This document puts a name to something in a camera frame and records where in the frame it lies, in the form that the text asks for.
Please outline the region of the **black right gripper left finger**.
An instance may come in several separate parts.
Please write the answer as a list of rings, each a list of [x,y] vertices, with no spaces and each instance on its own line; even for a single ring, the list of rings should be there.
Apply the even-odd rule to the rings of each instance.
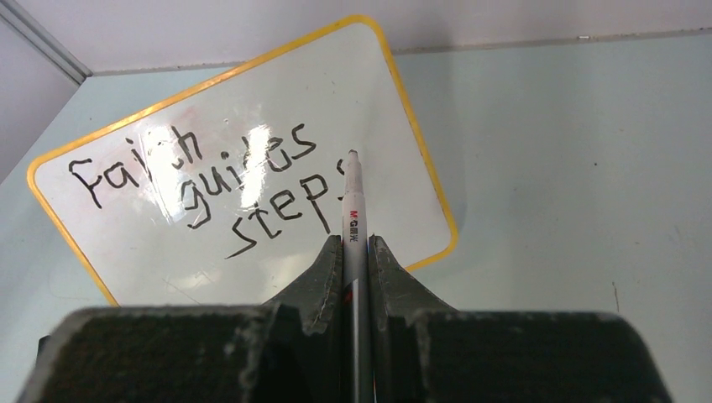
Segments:
[[[339,401],[342,272],[341,238],[332,235],[276,296],[228,311],[222,401]]]

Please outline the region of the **black whiteboard marker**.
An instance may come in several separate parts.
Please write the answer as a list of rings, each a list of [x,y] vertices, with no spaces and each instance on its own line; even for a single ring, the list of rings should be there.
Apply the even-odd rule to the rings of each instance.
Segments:
[[[342,199],[344,393],[347,402],[374,401],[368,282],[368,231],[362,165],[348,152]]]

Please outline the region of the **white whiteboard yellow frame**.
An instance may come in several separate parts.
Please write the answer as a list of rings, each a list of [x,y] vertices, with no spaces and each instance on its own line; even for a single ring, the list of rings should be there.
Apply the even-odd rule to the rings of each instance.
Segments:
[[[383,30],[343,18],[35,159],[29,188],[114,305],[260,303],[342,232],[416,269],[457,224]]]

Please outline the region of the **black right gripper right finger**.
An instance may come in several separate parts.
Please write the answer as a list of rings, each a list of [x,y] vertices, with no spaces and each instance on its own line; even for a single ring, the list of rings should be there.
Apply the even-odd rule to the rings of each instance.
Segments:
[[[454,312],[397,261],[379,235],[369,237],[369,307],[374,387],[378,402],[424,402],[415,318]]]

